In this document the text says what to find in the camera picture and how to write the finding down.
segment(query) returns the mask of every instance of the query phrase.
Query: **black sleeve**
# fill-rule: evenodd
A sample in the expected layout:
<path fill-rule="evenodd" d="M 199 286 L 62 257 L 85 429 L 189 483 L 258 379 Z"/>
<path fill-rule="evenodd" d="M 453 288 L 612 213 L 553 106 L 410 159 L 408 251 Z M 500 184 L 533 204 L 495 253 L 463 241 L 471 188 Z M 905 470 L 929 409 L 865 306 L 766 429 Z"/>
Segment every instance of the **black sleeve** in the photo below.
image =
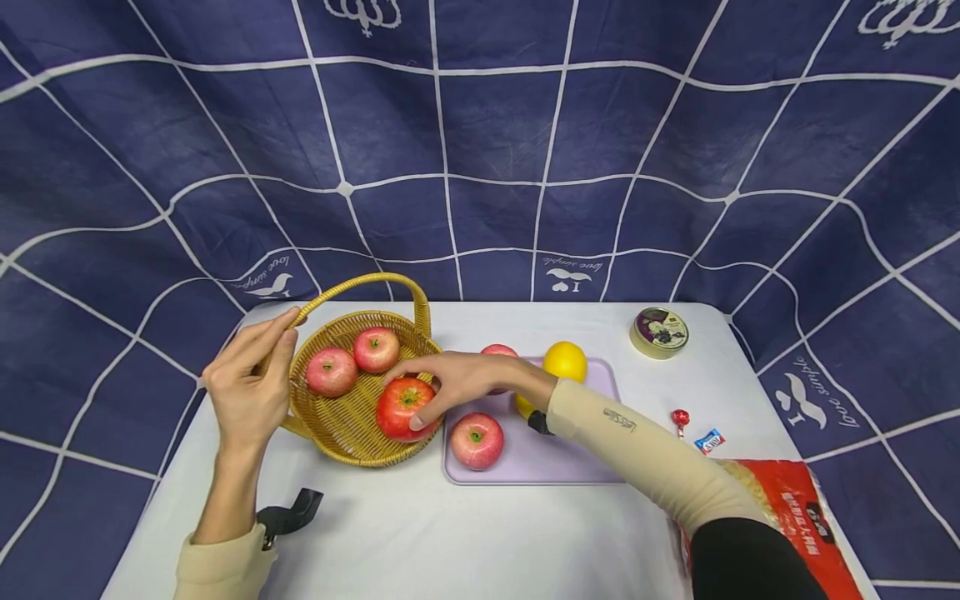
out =
<path fill-rule="evenodd" d="M 701 527 L 690 558 L 695 600 L 827 600 L 790 541 L 748 518 Z"/>

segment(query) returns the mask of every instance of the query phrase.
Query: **apple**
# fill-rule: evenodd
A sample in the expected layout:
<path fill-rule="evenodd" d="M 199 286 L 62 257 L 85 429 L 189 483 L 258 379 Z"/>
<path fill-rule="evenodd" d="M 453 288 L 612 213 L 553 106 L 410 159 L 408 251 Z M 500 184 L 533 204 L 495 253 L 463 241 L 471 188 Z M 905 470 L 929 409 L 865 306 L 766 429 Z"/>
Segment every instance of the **apple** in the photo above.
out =
<path fill-rule="evenodd" d="M 513 348 L 510 348 L 509 346 L 504 346 L 503 344 L 490 344 L 486 348 L 483 348 L 482 350 L 480 350 L 480 353 L 481 354 L 503 354 L 505 356 L 518 356 L 517 353 L 514 352 Z M 490 394 L 503 394 L 504 392 L 508 392 L 508 390 L 501 390 L 500 388 L 497 388 L 495 390 L 490 390 Z"/>
<path fill-rule="evenodd" d="M 503 452 L 503 429 L 490 415 L 470 413 L 453 426 L 450 449 L 464 467 L 487 470 Z"/>
<path fill-rule="evenodd" d="M 376 424 L 395 442 L 410 444 L 429 436 L 439 425 L 432 422 L 420 431 L 410 428 L 410 418 L 433 399 L 429 383 L 413 377 L 400 377 L 387 384 L 376 404 Z"/>
<path fill-rule="evenodd" d="M 400 360 L 400 340 L 387 327 L 370 327 L 353 340 L 353 359 L 366 372 L 387 372 Z"/>
<path fill-rule="evenodd" d="M 356 382 L 357 364 L 342 348 L 324 348 L 306 365 L 306 384 L 321 396 L 342 396 Z"/>

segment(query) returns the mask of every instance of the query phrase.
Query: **beige sleeve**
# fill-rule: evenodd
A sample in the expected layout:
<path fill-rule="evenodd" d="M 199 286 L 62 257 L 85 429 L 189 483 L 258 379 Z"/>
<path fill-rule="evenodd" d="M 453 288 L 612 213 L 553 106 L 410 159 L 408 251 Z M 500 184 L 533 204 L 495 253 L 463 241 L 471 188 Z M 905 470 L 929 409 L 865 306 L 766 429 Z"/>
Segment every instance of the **beige sleeve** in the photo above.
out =
<path fill-rule="evenodd" d="M 194 545 L 191 533 L 177 564 L 174 600 L 255 600 L 267 583 L 276 549 L 264 551 L 266 527 L 257 523 L 243 538 Z"/>
<path fill-rule="evenodd" d="M 551 432 L 585 446 L 691 537 L 728 516 L 767 522 L 750 492 L 699 450 L 586 386 L 560 379 L 546 421 Z"/>

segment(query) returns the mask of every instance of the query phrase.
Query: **black clip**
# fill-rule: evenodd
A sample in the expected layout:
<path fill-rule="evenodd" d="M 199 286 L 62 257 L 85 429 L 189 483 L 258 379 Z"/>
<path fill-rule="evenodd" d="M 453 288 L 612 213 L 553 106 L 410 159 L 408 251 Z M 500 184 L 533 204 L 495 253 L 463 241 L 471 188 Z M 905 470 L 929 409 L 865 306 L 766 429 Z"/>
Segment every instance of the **black clip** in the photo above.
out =
<path fill-rule="evenodd" d="M 553 432 L 546 427 L 546 415 L 541 411 L 535 410 L 530 413 L 530 419 L 527 420 L 530 428 L 544 436 L 552 436 Z"/>
<path fill-rule="evenodd" d="M 256 514 L 256 522 L 263 523 L 267 533 L 263 540 L 263 549 L 274 547 L 276 536 L 292 534 L 310 524 L 320 508 L 320 501 L 324 495 L 320 492 L 300 489 L 297 500 L 290 508 L 282 506 L 268 506 Z"/>

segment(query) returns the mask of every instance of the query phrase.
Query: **purple cutting board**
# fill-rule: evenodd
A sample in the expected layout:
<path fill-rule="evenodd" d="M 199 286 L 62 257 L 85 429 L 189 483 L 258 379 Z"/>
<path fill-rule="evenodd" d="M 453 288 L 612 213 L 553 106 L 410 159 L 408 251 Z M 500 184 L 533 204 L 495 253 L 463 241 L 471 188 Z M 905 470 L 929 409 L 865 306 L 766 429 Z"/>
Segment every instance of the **purple cutting board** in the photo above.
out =
<path fill-rule="evenodd" d="M 540 366 L 542 358 L 528 358 Z M 617 402 L 620 396 L 613 370 L 599 358 L 587 359 L 588 387 Z M 469 413 L 486 413 L 503 428 L 504 445 L 500 460 L 483 471 L 470 470 L 450 451 L 450 431 Z M 514 407 L 513 393 L 484 396 L 447 411 L 444 427 L 444 471 L 457 485 L 469 486 L 550 486 L 623 483 L 623 479 L 579 444 L 544 436 L 527 425 Z"/>

